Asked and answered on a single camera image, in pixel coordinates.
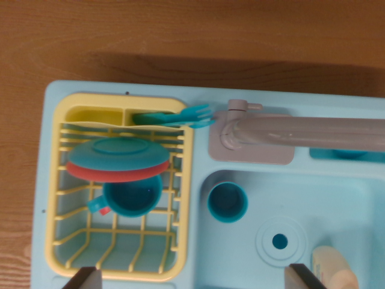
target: wooden table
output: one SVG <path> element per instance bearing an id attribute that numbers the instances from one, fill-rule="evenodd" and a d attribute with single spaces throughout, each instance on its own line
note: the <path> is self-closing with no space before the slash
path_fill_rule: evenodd
<path id="1" fill-rule="evenodd" d="M 29 288 L 55 79 L 385 95 L 385 1 L 0 2 L 0 288 Z"/>

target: faucet handle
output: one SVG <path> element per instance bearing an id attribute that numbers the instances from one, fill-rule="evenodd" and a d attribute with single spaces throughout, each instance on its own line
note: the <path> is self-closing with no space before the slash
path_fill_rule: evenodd
<path id="1" fill-rule="evenodd" d="M 231 99 L 229 100 L 228 110 L 238 110 L 238 111 L 247 111 L 247 110 L 263 110 L 262 104 L 249 104 L 243 99 Z"/>
<path id="2" fill-rule="evenodd" d="M 262 104 L 247 104 L 248 110 L 263 110 Z"/>

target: sink basin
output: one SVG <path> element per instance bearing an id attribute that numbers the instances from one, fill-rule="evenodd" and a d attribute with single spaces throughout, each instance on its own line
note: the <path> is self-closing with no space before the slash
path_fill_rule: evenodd
<path id="1" fill-rule="evenodd" d="M 239 184 L 248 210 L 235 223 L 209 212 L 210 189 Z M 220 170 L 203 182 L 199 199 L 196 288 L 284 288 L 290 263 L 310 268 L 312 250 L 338 249 L 360 288 L 385 283 L 385 182 L 377 179 Z"/>

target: drain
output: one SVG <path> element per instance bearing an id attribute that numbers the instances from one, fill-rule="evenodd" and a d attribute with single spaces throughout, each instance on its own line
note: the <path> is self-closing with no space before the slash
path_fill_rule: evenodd
<path id="1" fill-rule="evenodd" d="M 277 234 L 273 237 L 273 246 L 282 250 L 288 246 L 288 238 L 283 234 Z"/>
<path id="2" fill-rule="evenodd" d="M 259 256 L 274 267 L 297 262 L 306 249 L 306 235 L 302 227 L 287 217 L 267 220 L 258 230 L 256 247 Z"/>

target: yellow dish rack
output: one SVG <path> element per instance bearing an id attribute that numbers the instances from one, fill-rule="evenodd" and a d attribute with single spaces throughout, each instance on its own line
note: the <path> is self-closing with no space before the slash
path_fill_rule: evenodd
<path id="1" fill-rule="evenodd" d="M 132 115 L 185 105 L 176 99 L 76 93 L 56 107 L 53 119 L 51 175 L 45 255 L 50 267 L 73 276 L 82 266 L 102 269 L 103 278 L 163 282 L 183 268 L 187 254 L 188 208 L 193 129 L 134 126 Z M 87 201 L 102 184 L 85 182 L 66 172 L 68 152 L 99 137 L 134 136 L 157 141 L 170 151 L 162 174 L 158 206 L 139 218 L 111 212 L 91 214 Z"/>

